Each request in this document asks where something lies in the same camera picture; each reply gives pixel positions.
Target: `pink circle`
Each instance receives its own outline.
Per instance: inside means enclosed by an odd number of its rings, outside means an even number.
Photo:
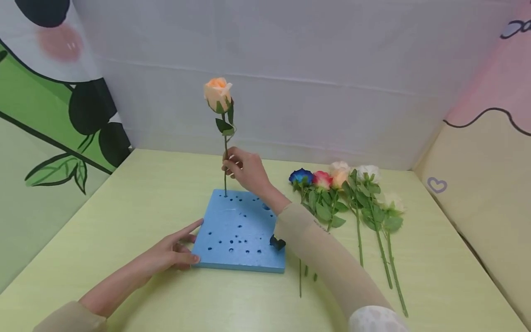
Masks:
[[[67,23],[37,31],[40,49],[59,62],[75,62],[81,57],[83,42],[79,33]]]

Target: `heart drawing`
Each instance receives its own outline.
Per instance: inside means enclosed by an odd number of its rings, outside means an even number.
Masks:
[[[440,194],[448,187],[448,183],[446,183],[445,180],[437,180],[437,178],[433,176],[428,178],[427,183],[428,187],[430,187],[430,189],[436,194]]]

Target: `sleeve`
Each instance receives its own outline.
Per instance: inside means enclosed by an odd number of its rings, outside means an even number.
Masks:
[[[376,305],[356,310],[348,321],[349,332],[408,332],[406,324],[394,311]]]
[[[105,332],[107,320],[79,302],[69,302],[51,313],[33,332]]]
[[[291,203],[279,214],[275,237],[317,272],[347,319],[370,305],[391,309],[368,273],[302,205]]]

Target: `table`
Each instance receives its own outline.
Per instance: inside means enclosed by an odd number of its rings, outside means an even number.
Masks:
[[[221,157],[135,150],[0,295],[0,331],[30,331],[67,301],[165,235],[200,218],[222,188]],[[297,199],[294,169],[324,165],[265,160],[272,183]],[[393,253],[411,331],[527,331],[413,172],[382,171],[382,189],[408,207]],[[229,189],[241,190],[236,181]],[[357,257],[352,214],[333,235]],[[362,227],[365,268],[397,312],[375,234]],[[163,273],[109,319],[110,331],[345,331],[346,320],[310,270],[298,294],[298,259],[283,275],[193,269]]]

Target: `hand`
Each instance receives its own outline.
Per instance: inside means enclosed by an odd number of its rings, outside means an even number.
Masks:
[[[154,274],[172,266],[179,270],[190,269],[190,265],[199,263],[200,257],[191,254],[181,242],[195,243],[196,236],[190,233],[202,224],[203,219],[199,219],[182,230],[164,237],[132,260],[127,267],[143,278],[143,284],[148,282]]]
[[[250,192],[257,196],[262,195],[272,186],[269,182],[262,159],[257,154],[252,154],[237,147],[228,149],[228,159],[224,156],[223,167],[225,174],[235,178]]]

